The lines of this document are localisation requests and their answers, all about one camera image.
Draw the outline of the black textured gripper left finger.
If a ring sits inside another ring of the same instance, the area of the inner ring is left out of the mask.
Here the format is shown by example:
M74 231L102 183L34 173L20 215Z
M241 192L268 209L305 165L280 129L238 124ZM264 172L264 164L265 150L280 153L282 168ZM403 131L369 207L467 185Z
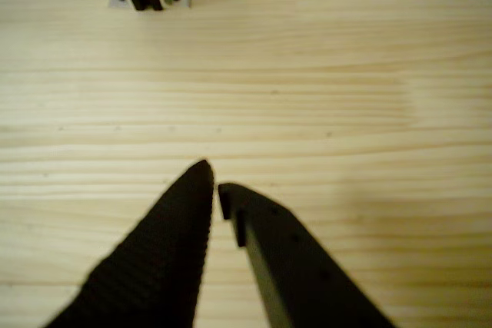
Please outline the black textured gripper left finger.
M211 226L214 178L189 167L103 259L50 327L191 327Z

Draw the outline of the black slim gripper right finger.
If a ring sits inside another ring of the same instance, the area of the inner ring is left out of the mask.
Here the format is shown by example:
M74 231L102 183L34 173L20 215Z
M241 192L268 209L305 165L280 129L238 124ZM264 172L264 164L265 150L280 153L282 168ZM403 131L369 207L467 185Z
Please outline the black slim gripper right finger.
M272 327L393 326L289 209L234 183L218 195Z

